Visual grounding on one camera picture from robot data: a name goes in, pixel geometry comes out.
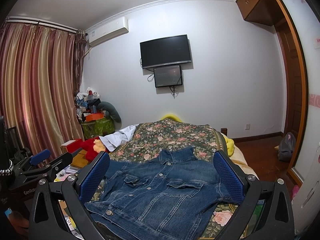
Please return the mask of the wooden overhead cabinet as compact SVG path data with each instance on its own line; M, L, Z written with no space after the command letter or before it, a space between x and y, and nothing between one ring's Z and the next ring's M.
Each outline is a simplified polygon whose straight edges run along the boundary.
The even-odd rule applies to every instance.
M276 0L236 0L236 3L247 22L273 26L284 18Z

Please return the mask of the beige mattress sheet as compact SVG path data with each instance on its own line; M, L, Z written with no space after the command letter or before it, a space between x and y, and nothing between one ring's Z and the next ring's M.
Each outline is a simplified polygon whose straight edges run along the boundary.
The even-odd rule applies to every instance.
M251 167L249 167L243 153L237 146L234 146L234 153L230 159L234 164L238 165L245 174L252 174L258 179L258 175Z

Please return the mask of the white air conditioner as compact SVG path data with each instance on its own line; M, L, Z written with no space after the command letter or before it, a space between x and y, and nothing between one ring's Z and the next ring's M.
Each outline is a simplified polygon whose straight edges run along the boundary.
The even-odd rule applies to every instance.
M127 34L129 32L129 22L125 17L111 21L105 25L89 33L89 46L95 47L103 42L109 41L118 36Z

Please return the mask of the small wall monitor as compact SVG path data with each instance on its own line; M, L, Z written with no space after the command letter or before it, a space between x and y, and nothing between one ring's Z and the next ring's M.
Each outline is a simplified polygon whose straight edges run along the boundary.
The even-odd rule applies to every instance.
M180 65L155 68L155 87L175 87L183 85L182 70Z

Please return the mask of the black wall television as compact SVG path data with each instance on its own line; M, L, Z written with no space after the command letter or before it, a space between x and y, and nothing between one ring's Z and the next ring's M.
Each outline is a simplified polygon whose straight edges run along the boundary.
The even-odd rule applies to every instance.
M187 35L163 37L140 42L142 68L191 63L191 52Z

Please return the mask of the yellow blanket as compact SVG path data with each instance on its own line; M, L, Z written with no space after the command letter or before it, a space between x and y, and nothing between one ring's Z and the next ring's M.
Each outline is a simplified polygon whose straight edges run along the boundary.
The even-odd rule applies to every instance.
M175 122L182 122L182 120L174 114L167 114L161 117L161 120L170 119ZM227 128L221 128L220 133L223 135L227 147L227 154L231 157L234 154L235 143L233 139L227 137Z

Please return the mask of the blue denim jacket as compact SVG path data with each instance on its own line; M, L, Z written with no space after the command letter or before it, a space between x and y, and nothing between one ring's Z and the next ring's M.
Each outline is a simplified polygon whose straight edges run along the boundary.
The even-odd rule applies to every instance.
M191 147L144 163L111 161L103 195L85 204L121 239L197 239L219 202L230 202L214 165Z

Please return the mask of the green storage box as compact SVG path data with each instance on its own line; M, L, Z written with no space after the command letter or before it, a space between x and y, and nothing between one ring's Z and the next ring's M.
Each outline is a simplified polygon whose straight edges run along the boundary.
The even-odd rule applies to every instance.
M114 123L110 118L82 122L81 127L86 140L98 136L106 136L115 132Z

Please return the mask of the red plush toy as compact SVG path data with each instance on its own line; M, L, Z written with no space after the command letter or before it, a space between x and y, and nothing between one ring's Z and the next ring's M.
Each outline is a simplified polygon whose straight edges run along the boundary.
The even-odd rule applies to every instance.
M80 143L80 147L86 151L86 160L92 162L100 152L107 152L108 149L99 137L87 139Z

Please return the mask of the wooden door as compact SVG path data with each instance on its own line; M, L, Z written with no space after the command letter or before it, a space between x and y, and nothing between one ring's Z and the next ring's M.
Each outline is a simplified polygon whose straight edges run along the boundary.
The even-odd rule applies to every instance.
M291 30L285 19L275 25L283 54L286 76L287 108L285 133L291 132L298 137L302 114L302 77L297 49Z

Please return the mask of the grey backpack on floor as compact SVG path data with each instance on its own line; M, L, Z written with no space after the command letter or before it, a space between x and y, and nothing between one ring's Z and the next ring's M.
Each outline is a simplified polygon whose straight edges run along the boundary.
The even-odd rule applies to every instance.
M290 162L296 145L295 136L289 132L283 137L278 148L278 159Z

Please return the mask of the grey pillow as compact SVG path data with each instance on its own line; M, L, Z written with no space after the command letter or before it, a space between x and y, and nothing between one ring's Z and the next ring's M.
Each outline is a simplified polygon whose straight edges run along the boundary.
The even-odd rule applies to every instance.
M121 124L121 117L116 110L116 108L109 102L101 101L97 105L97 110L104 114L104 117L110 119L113 124L113 129L115 130L117 124Z

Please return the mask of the striped red gold curtain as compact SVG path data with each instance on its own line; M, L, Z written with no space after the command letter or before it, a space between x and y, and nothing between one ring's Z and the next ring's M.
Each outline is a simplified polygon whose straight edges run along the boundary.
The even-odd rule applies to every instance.
M1 115L33 154L83 137L76 117L84 33L26 23L1 28Z

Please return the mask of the pile of clutter clothes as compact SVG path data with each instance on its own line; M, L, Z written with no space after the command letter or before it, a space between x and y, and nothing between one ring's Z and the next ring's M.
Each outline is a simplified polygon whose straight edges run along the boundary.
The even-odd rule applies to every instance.
M98 105L101 103L100 95L93 88L79 92L75 97L76 116L79 122L85 122L86 116L101 113Z

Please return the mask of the orange box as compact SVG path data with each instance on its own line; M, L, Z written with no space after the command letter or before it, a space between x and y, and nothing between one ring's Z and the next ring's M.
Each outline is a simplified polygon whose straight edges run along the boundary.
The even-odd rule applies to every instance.
M99 119L104 118L104 114L103 113L92 113L86 116L86 121L90 122L90 121L96 121Z

